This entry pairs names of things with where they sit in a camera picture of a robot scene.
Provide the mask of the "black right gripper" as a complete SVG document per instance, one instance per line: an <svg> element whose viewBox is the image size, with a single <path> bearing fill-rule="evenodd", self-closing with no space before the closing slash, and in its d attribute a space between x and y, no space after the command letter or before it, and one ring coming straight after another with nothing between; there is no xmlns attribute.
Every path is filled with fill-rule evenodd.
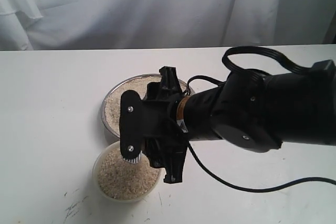
<svg viewBox="0 0 336 224"><path fill-rule="evenodd" d="M164 168L163 181L181 183L187 143L176 122L177 106L184 98L176 68L162 67L159 82L147 85L143 99L144 154L153 168Z"/></svg>

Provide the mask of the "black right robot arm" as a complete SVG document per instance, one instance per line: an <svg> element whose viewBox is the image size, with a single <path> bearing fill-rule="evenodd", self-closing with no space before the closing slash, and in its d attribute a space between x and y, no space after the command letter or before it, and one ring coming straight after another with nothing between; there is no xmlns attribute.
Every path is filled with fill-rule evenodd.
<svg viewBox="0 0 336 224"><path fill-rule="evenodd" d="M144 103L143 150L165 182L180 183L193 140L227 140L248 151L280 149L283 142L335 144L335 64L270 75L232 71L217 87Z"/></svg>

